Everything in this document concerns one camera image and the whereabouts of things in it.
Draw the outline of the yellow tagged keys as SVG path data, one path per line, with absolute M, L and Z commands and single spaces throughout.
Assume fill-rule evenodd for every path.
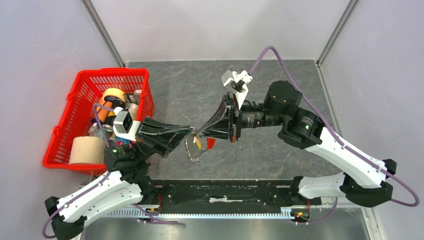
M 200 140 L 200 137 L 198 136 L 197 132 L 193 132 L 192 134 L 193 137 L 193 143 L 197 146 L 198 149 L 202 149 L 202 142 Z

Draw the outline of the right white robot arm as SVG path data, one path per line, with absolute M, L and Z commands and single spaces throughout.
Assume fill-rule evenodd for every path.
M 378 160 L 339 144 L 321 117 L 301 108 L 303 94 L 288 81 L 273 82 L 262 103 L 239 101 L 236 91 L 222 97 L 218 110 L 197 132 L 198 137 L 236 142 L 242 129 L 279 126 L 278 137 L 286 144 L 318 155 L 340 169 L 322 176 L 296 176 L 289 200 L 300 205 L 307 199 L 344 197 L 354 204 L 372 208 L 392 199 L 393 186 L 387 175 L 396 172 L 392 159 Z

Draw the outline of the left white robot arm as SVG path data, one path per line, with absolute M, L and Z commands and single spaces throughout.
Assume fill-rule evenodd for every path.
M 70 240 L 101 216 L 132 204 L 152 204 L 158 190 L 147 175 L 147 159 L 154 154 L 166 158 L 192 132 L 189 125 L 162 123 L 145 117 L 142 121 L 115 120 L 116 136 L 127 138 L 129 144 L 108 147 L 104 151 L 107 171 L 97 179 L 62 198 L 51 196 L 44 204 L 58 240 Z

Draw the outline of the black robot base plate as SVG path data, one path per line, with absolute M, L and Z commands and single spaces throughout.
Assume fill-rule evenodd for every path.
M 277 214 L 281 208 L 321 205 L 296 193 L 291 180 L 156 179 L 141 205 L 159 205 L 162 214 Z

